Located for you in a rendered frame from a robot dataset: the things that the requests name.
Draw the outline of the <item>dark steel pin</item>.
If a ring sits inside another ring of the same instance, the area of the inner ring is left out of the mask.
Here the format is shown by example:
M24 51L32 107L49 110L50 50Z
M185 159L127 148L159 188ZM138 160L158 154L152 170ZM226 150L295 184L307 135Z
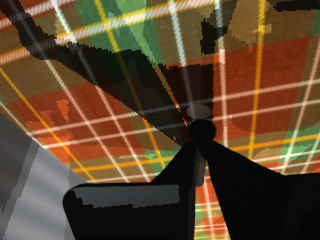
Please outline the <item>dark steel pin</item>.
M201 187L204 183L209 142L214 140L215 132L215 124L205 119L193 121L189 126L189 136L196 149L196 187Z

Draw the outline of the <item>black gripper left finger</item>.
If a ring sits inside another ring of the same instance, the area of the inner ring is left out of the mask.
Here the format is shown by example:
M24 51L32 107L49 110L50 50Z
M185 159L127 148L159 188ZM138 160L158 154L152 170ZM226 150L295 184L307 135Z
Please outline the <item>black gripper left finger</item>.
M75 240L84 234L195 239L196 149L186 142L150 182L83 183L62 202Z

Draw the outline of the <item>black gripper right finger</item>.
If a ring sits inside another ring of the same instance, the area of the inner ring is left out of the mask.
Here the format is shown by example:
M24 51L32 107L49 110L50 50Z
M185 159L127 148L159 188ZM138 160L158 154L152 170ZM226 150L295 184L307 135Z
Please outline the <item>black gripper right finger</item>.
M283 175L214 140L206 161L231 240L295 240L302 213L320 209L320 172Z

